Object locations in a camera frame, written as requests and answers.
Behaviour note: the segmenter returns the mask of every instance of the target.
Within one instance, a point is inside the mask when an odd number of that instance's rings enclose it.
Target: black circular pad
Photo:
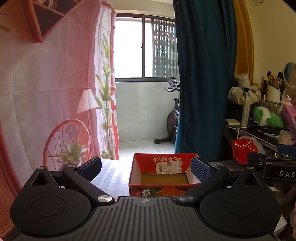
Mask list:
[[[200,214],[214,230],[247,238],[273,233],[281,211],[268,189],[237,185],[207,195],[200,203]]]
[[[256,200],[249,197],[233,197],[226,201],[225,208],[234,215],[248,217],[257,213],[260,206]]]
[[[66,203],[58,197],[43,197],[32,204],[32,211],[43,217],[55,216],[66,208]]]
[[[32,186],[19,193],[10,217],[21,233],[33,237],[63,235],[82,225],[91,211],[89,200],[70,189]]]

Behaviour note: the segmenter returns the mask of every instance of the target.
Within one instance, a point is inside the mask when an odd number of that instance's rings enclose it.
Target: metal pivot cap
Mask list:
[[[183,195],[183,196],[179,197],[179,200],[181,202],[192,202],[193,199],[194,198],[192,196],[189,196],[189,195]]]
[[[98,197],[98,201],[99,202],[111,202],[112,201],[112,197],[109,195],[102,195]]]

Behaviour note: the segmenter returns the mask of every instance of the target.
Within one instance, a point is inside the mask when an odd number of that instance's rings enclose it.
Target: green plush toy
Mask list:
[[[254,108],[254,121],[259,126],[274,126],[274,127],[280,127],[283,128],[284,124],[281,118],[274,113],[271,113],[269,109],[258,106]]]

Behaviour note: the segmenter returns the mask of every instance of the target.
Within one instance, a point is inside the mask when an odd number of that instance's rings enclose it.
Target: white checkered tablecloth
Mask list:
[[[102,170],[91,183],[115,199],[118,196],[129,196],[131,165],[132,160],[102,159]]]

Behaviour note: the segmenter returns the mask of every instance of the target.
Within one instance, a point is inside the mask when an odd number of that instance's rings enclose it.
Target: box label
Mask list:
[[[158,162],[155,165],[157,174],[182,173],[182,160]]]

